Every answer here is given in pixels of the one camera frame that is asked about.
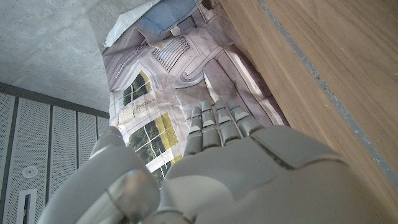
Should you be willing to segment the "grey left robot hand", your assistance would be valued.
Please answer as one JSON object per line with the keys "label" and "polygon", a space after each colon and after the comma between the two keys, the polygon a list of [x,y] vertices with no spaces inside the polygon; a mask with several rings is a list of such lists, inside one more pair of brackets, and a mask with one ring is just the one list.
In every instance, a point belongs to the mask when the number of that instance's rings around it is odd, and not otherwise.
{"label": "grey left robot hand", "polygon": [[40,223],[396,223],[348,162],[235,101],[192,111],[181,161],[161,184],[114,126],[57,190]]}

